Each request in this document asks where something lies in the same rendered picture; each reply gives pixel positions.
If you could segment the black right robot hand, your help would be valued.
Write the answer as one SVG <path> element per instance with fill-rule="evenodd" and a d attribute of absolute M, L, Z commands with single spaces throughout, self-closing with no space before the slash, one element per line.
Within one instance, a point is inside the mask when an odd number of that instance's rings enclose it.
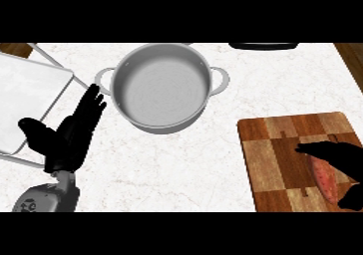
<path fill-rule="evenodd" d="M 356 181 L 339 200 L 337 206 L 342 209 L 359 211 L 363 209 L 363 147 L 348 142 L 320 141 L 300 143 L 294 151 L 327 161 Z"/>

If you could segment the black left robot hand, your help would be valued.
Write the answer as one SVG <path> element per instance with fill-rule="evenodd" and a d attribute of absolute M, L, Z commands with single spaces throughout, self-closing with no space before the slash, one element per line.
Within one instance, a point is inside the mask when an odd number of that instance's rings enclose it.
<path fill-rule="evenodd" d="M 101 88 L 90 84 L 74 113 L 64 118 L 56 129 L 31 118 L 18 120 L 28 147 L 45 155 L 47 173 L 74 172 L 81 167 L 105 106 Z"/>

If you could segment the wooden cutting board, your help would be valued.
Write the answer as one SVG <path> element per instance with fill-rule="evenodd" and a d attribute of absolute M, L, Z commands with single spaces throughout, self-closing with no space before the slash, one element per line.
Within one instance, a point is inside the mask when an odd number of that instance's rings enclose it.
<path fill-rule="evenodd" d="M 257 212 L 345 212 L 324 198 L 308 169 L 300 143 L 330 140 L 363 146 L 340 112 L 244 119 L 237 122 Z"/>

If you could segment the grey metal pot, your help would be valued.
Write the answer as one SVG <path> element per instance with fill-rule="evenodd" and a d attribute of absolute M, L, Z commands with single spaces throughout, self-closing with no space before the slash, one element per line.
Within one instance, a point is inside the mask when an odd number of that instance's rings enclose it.
<path fill-rule="evenodd" d="M 95 76 L 123 118 L 152 134 L 175 133 L 195 122 L 228 82 L 226 70 L 207 64 L 188 43 L 142 45 Z"/>

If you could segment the white sink basin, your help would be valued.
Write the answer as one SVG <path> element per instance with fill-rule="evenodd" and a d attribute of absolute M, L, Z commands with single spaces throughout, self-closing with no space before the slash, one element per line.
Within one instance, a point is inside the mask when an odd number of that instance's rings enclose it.
<path fill-rule="evenodd" d="M 25 145 L 18 120 L 43 120 L 74 79 L 71 70 L 0 52 L 0 159 L 42 168 L 15 157 Z"/>

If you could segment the brown wooden cabinet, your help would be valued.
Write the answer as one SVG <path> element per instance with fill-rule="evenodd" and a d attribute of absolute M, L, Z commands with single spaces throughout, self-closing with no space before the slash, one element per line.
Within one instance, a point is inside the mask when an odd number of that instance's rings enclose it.
<path fill-rule="evenodd" d="M 363 43 L 336 43 L 334 47 L 363 93 Z"/>

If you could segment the black appliance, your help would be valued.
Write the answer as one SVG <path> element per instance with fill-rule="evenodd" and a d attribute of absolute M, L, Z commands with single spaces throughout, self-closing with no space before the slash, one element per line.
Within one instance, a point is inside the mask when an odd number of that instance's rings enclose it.
<path fill-rule="evenodd" d="M 228 43 L 229 47 L 240 50 L 275 51 L 294 49 L 299 43 Z"/>

